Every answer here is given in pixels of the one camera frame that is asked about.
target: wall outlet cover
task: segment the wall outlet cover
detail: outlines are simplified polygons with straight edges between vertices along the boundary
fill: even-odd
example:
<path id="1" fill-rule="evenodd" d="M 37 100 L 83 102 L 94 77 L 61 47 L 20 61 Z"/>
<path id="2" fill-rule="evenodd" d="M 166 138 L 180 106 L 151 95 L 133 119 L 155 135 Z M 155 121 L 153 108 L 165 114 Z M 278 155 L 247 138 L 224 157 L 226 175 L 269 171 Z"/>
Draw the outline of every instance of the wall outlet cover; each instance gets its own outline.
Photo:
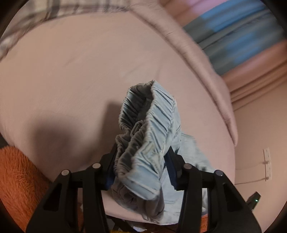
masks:
<path id="1" fill-rule="evenodd" d="M 272 180 L 272 166 L 269 148 L 263 150 L 265 161 L 265 178 L 266 180 Z"/>

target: pink curtain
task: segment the pink curtain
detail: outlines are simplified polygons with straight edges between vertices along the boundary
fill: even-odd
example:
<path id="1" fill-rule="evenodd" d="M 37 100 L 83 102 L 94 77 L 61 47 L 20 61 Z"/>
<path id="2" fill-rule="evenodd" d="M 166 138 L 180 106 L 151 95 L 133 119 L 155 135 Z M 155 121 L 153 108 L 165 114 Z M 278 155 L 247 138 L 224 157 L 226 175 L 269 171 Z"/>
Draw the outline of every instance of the pink curtain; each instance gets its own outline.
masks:
<path id="1" fill-rule="evenodd" d="M 160 0 L 165 10 L 185 26 L 227 0 Z M 250 103 L 287 80 L 287 40 L 250 58 L 222 76 L 233 110 Z"/>
<path id="2" fill-rule="evenodd" d="M 233 110 L 250 103 L 287 80 L 287 40 L 230 70 L 222 76 Z"/>

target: plaid blanket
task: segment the plaid blanket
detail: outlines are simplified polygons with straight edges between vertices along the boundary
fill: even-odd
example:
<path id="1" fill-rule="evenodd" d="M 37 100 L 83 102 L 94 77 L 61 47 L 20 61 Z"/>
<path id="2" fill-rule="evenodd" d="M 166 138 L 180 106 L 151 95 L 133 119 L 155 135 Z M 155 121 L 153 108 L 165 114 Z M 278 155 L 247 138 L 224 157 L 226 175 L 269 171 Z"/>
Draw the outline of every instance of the plaid blanket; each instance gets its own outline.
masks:
<path id="1" fill-rule="evenodd" d="M 38 24 L 68 15 L 126 11 L 129 0 L 29 0 L 0 38 L 0 60 L 18 40 Z"/>

